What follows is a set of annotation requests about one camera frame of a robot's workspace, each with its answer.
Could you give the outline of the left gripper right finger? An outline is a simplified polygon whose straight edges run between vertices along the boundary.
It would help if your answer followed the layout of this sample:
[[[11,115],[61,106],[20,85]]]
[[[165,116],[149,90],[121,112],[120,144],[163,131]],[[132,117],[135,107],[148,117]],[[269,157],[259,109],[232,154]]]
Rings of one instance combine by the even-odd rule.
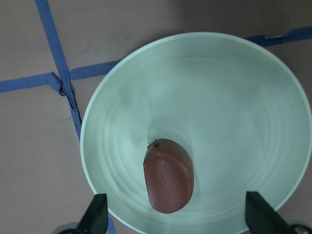
[[[245,222],[253,234],[310,234],[308,226],[288,224],[260,195],[259,192],[246,192]]]

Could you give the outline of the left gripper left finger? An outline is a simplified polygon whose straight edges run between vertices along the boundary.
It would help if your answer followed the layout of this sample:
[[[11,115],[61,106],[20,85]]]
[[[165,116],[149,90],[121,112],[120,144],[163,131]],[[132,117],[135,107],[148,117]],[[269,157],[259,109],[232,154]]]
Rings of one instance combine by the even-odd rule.
[[[59,230],[57,234],[105,234],[108,229],[108,217],[107,195],[96,194],[78,225]]]

